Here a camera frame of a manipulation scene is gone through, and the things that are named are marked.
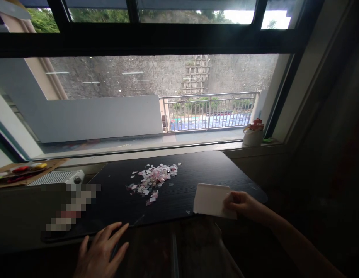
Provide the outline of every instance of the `right hand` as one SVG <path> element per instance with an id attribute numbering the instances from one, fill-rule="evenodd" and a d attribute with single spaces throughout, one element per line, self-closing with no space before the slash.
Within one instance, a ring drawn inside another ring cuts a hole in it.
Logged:
<path id="1" fill-rule="evenodd" d="M 94 237 L 89 250 L 87 250 L 89 236 L 86 236 L 80 245 L 78 264 L 73 277 L 114 277 L 117 268 L 124 258 L 129 243 L 126 242 L 123 244 L 110 262 L 111 252 L 128 226 L 129 224 L 127 223 L 121 227 L 121 222 L 117 222 L 100 230 Z M 110 237 L 111 233 L 119 227 L 121 228 Z"/>
<path id="2" fill-rule="evenodd" d="M 244 191 L 231 191 L 224 200 L 224 205 L 226 208 L 267 227 L 270 227 L 279 218 L 278 214 Z"/>

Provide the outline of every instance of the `balcony railing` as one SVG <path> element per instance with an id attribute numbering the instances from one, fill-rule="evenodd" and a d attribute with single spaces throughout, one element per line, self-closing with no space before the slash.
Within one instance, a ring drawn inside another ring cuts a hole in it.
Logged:
<path id="1" fill-rule="evenodd" d="M 164 132 L 245 127 L 259 93 L 160 97 Z"/>

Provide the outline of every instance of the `white partition panel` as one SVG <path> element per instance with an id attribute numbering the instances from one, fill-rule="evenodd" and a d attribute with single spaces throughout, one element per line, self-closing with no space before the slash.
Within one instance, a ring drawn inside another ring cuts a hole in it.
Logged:
<path id="1" fill-rule="evenodd" d="M 0 59 L 0 88 L 42 143 L 163 132 L 158 95 L 48 101 L 22 58 Z"/>

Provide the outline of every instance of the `shredded paper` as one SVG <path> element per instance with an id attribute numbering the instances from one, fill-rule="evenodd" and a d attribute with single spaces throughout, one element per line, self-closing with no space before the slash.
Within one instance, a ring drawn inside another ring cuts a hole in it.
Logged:
<path id="1" fill-rule="evenodd" d="M 172 166 L 160 164 L 157 167 L 147 164 L 147 166 L 150 168 L 138 173 L 138 175 L 143 177 L 141 182 L 126 185 L 126 189 L 131 191 L 130 195 L 137 193 L 142 195 L 142 197 L 145 197 L 146 195 L 151 194 L 150 198 L 146 201 L 146 205 L 151 205 L 157 200 L 159 196 L 159 188 L 163 183 L 177 175 L 178 167 L 176 164 L 173 164 Z"/>

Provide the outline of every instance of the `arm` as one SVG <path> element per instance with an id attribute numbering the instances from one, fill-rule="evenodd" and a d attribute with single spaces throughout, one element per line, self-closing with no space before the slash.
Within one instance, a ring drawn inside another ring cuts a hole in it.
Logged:
<path id="1" fill-rule="evenodd" d="M 288 221 L 246 192 L 232 191 L 225 206 L 269 227 L 304 276 L 345 277 Z"/>

